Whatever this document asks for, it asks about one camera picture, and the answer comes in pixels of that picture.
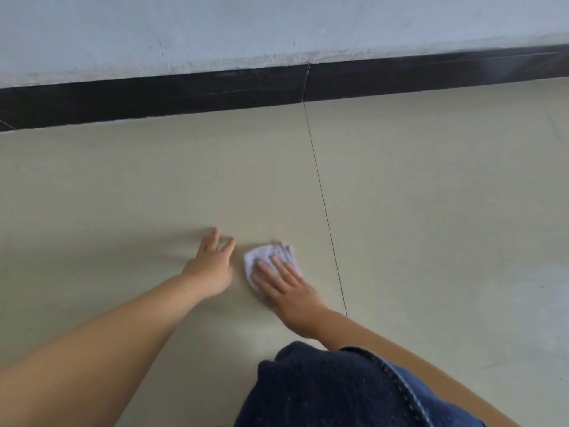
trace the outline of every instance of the black baseboard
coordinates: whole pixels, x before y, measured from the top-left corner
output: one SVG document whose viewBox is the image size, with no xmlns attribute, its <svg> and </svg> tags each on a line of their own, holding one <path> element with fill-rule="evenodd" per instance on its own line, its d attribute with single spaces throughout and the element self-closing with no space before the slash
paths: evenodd
<svg viewBox="0 0 569 427">
<path fill-rule="evenodd" d="M 569 45 L 0 89 L 0 131 L 569 76 Z"/>
</svg>

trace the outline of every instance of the wall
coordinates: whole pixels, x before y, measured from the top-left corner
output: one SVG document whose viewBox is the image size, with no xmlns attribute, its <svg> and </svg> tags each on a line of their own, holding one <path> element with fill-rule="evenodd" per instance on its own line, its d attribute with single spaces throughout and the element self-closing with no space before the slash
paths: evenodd
<svg viewBox="0 0 569 427">
<path fill-rule="evenodd" d="M 0 87 L 569 42 L 569 0 L 2 0 Z"/>
</svg>

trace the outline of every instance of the blue denim fabric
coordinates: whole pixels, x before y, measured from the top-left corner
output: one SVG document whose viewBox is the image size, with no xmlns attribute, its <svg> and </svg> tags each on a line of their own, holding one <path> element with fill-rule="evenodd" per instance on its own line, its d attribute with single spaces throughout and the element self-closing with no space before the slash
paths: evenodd
<svg viewBox="0 0 569 427">
<path fill-rule="evenodd" d="M 402 367 L 360 348 L 320 351 L 302 342 L 258 367 L 235 427 L 482 427 Z"/>
</svg>

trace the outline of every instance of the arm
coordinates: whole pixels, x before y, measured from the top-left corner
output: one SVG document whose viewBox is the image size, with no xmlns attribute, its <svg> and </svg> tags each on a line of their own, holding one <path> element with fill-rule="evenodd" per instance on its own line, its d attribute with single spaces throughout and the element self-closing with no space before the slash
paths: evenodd
<svg viewBox="0 0 569 427">
<path fill-rule="evenodd" d="M 183 317 L 231 283 L 231 239 L 202 240 L 180 275 L 0 371 L 0 425 L 112 426 Z"/>
<path fill-rule="evenodd" d="M 330 351 L 346 346 L 361 347 L 405 367 L 421 378 L 439 398 L 466 409 L 488 427 L 520 427 L 441 369 L 327 308 L 316 290 L 293 267 L 282 264 L 276 257 L 272 260 L 279 275 L 260 262 L 253 279 L 289 329 L 301 337 L 318 340 Z"/>
</svg>

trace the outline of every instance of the white cloth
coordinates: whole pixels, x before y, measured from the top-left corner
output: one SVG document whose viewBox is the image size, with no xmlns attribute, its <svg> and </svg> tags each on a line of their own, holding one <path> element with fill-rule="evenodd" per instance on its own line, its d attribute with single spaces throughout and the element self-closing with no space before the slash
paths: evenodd
<svg viewBox="0 0 569 427">
<path fill-rule="evenodd" d="M 300 270 L 298 268 L 298 263 L 296 262 L 296 258 L 294 257 L 293 248 L 290 247 L 288 244 L 284 243 L 276 243 L 276 244 L 267 244 L 264 246 L 257 247 L 252 251 L 248 251 L 243 255 L 243 262 L 245 264 L 245 276 L 247 277 L 247 281 L 251 288 L 255 291 L 255 294 L 259 296 L 259 298 L 263 301 L 267 301 L 266 297 L 260 292 L 257 285 L 252 281 L 251 275 L 254 271 L 255 265 L 261 259 L 265 261 L 266 264 L 271 266 L 276 273 L 275 266 L 271 262 L 271 258 L 276 256 L 281 260 L 282 263 L 287 263 L 292 265 L 294 269 L 300 274 Z"/>
</svg>

